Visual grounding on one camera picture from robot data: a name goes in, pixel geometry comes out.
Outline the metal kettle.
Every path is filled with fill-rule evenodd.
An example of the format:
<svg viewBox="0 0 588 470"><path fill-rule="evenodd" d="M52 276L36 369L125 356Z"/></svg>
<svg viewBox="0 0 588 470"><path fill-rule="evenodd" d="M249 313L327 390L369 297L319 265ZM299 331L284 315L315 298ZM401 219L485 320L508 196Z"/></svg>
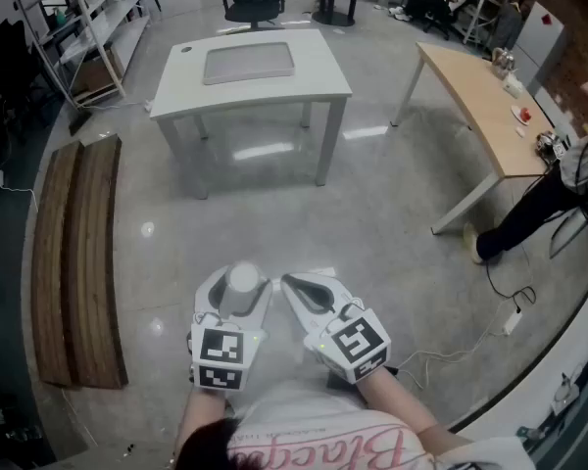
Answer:
<svg viewBox="0 0 588 470"><path fill-rule="evenodd" d="M506 48L496 47L491 53L491 71L501 80L515 72L515 58Z"/></svg>

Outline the grey cabinet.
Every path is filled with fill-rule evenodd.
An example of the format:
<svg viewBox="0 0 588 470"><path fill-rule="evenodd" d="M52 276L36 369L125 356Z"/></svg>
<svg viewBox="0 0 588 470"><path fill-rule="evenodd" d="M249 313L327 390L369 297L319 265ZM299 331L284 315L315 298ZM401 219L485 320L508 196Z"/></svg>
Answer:
<svg viewBox="0 0 588 470"><path fill-rule="evenodd" d="M560 61L567 38L564 25L539 2L534 2L515 42L515 76L535 96Z"/></svg>

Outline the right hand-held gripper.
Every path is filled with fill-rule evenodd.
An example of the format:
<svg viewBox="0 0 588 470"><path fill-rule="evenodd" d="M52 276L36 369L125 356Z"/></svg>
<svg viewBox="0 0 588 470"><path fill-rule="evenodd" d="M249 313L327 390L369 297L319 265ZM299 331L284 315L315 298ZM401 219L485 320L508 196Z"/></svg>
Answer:
<svg viewBox="0 0 588 470"><path fill-rule="evenodd" d="M289 273L281 277L280 289L309 333L304 345L331 372L357 384L386 364L391 355L389 335L374 311L365 309L361 300L352 300L337 278Z"/></svg>

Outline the white tissue box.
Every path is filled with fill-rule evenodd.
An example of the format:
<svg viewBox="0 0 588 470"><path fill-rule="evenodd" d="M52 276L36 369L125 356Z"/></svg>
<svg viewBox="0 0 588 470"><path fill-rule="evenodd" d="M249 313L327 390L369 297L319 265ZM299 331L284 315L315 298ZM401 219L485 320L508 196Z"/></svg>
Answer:
<svg viewBox="0 0 588 470"><path fill-rule="evenodd" d="M503 79L502 86L503 89L515 99L519 99L524 91L523 84L511 72Z"/></svg>

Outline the grey tray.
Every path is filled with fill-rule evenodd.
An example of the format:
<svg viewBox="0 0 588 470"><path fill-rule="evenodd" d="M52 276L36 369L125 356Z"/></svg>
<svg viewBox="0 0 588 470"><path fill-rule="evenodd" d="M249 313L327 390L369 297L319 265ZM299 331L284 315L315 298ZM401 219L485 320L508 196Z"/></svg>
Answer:
<svg viewBox="0 0 588 470"><path fill-rule="evenodd" d="M268 42L212 49L207 53L203 83L292 76L295 65L285 42Z"/></svg>

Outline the person's left forearm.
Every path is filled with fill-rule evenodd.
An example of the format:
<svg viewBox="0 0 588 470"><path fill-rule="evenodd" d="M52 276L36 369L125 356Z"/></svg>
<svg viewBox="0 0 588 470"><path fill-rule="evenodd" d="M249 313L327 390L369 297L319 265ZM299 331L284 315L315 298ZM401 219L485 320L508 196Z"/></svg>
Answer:
<svg viewBox="0 0 588 470"><path fill-rule="evenodd" d="M217 390L194 386L189 393L174 443L173 457L177 462L185 442L203 426L217 422L224 417L225 396Z"/></svg>

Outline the white cylindrical object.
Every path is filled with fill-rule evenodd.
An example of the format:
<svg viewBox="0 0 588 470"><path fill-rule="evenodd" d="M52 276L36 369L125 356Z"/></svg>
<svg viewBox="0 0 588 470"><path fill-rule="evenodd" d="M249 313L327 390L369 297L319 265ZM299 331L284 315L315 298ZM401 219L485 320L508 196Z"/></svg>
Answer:
<svg viewBox="0 0 588 470"><path fill-rule="evenodd" d="M220 300L220 315L244 317L252 313L268 279L250 261L233 263L224 274L224 289Z"/></svg>

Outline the light wooden table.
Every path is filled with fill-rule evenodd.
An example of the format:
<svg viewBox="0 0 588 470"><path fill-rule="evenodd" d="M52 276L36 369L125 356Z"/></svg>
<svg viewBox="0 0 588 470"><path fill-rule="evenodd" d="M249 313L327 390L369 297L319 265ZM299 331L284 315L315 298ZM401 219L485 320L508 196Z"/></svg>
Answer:
<svg viewBox="0 0 588 470"><path fill-rule="evenodd" d="M553 125L526 91L519 99L507 93L491 72L490 63L468 53L433 45L416 44L418 59L412 77L399 98L390 126L399 127L423 68L429 68L442 83L487 153L493 170L461 201L431 226L440 234L468 212L490 190L505 179L540 176L547 165L535 151L536 137ZM526 108L532 115L528 125L512 114L511 106Z"/></svg>

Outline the cardboard box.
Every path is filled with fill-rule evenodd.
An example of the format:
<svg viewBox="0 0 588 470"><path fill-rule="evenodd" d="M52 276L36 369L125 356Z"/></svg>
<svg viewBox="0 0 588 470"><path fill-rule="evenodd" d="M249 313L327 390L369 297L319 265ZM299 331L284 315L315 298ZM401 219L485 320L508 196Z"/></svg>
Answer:
<svg viewBox="0 0 588 470"><path fill-rule="evenodd" d="M73 81L74 97L81 100L115 88L116 84L99 52L91 51L86 54Z"/></svg>

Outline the brown wooden plank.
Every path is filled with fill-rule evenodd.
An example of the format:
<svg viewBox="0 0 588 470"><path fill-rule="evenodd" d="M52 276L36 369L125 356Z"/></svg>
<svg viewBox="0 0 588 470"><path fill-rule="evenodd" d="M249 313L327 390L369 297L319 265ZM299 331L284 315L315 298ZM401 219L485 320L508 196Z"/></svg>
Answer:
<svg viewBox="0 0 588 470"><path fill-rule="evenodd" d="M50 157L35 222L30 313L38 377L56 386L76 378L67 303L66 255L83 145L66 145Z"/></svg>
<svg viewBox="0 0 588 470"><path fill-rule="evenodd" d="M74 180L65 275L75 382L120 390L127 383L114 286L114 213L122 140L82 146Z"/></svg>

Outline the person's right forearm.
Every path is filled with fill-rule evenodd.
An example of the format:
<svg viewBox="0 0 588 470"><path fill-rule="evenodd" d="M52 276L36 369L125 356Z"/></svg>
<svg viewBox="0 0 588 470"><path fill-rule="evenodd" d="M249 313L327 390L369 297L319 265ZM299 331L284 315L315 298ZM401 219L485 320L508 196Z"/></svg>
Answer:
<svg viewBox="0 0 588 470"><path fill-rule="evenodd" d="M360 380L357 388L371 409L390 414L407 424L422 447L431 454L440 455L471 444L470 440L442 426L429 409L384 367Z"/></svg>

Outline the person's white printed shirt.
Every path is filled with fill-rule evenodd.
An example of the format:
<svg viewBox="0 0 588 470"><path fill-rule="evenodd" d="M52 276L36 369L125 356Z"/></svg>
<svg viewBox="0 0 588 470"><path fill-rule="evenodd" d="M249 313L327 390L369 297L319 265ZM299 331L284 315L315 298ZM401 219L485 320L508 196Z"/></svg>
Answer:
<svg viewBox="0 0 588 470"><path fill-rule="evenodd" d="M435 455L400 418L303 382L287 382L252 403L228 452L261 470L536 470L515 437Z"/></svg>

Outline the white rectangular table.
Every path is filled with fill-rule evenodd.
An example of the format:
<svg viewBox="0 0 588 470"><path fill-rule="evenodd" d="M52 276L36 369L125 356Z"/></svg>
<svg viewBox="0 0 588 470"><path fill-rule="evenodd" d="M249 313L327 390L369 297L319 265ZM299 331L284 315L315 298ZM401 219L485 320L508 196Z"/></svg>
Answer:
<svg viewBox="0 0 588 470"><path fill-rule="evenodd" d="M246 44L285 42L295 65L292 76L235 81L217 85L203 83L207 53L212 49ZM302 123L309 125L314 103L329 106L319 153L315 183L322 186L330 168L334 148L351 87L329 46L317 29L277 29L225 34L186 42L171 48L150 118L165 137L180 165L191 195L208 196L195 163L176 128L176 121L191 117L201 139L209 137L202 120L207 113L246 109L268 104L300 104Z"/></svg>

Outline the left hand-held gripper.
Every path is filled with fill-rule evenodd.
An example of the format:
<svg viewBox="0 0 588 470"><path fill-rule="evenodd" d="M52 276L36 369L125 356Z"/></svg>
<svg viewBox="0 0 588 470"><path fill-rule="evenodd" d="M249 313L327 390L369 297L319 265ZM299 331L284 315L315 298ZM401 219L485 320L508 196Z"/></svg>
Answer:
<svg viewBox="0 0 588 470"><path fill-rule="evenodd" d="M187 337L196 386L226 393L242 392L267 333L262 330L272 299L272 282L262 278L258 285L239 297L234 321L221 309L228 288L229 266L213 272L196 290L194 316Z"/></svg>

